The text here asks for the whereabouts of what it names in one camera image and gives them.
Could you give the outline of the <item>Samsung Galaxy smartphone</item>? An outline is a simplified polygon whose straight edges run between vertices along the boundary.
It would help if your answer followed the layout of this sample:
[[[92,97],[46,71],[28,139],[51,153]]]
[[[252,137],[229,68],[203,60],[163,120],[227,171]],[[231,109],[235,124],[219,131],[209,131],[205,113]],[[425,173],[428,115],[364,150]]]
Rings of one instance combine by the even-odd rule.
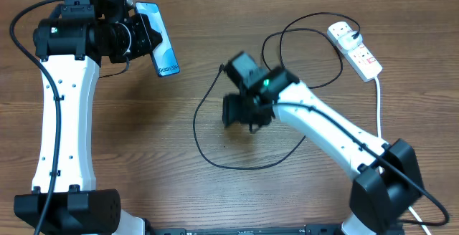
[[[136,12],[148,17],[150,26],[156,35],[154,49],[151,53],[156,74],[159,77],[166,77],[180,73],[179,63],[158,5],[153,2],[138,1]]]

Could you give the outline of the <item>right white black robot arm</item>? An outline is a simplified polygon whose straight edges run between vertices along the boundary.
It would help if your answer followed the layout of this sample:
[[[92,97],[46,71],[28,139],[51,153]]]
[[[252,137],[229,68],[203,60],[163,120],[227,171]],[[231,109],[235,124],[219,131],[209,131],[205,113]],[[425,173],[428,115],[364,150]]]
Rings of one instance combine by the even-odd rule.
[[[316,97],[308,86],[282,67],[268,71],[240,52],[221,65],[239,92],[223,99],[222,121],[247,124],[251,132],[274,118],[303,133],[333,159],[352,182],[351,215],[332,234],[388,234],[405,220],[402,214],[425,196],[450,220],[446,208],[422,182],[417,156],[403,139],[388,143],[355,126]]]

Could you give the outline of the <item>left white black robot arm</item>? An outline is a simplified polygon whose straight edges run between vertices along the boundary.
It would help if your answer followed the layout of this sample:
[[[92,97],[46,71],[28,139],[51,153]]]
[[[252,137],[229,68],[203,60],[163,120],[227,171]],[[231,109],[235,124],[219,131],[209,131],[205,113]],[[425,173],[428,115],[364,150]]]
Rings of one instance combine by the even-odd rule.
[[[15,215],[36,234],[152,234],[124,211],[115,189],[99,190],[91,153],[92,113],[101,60],[128,64],[151,54],[161,35],[136,0],[55,0],[34,30],[29,58],[42,73],[42,139],[28,194]]]

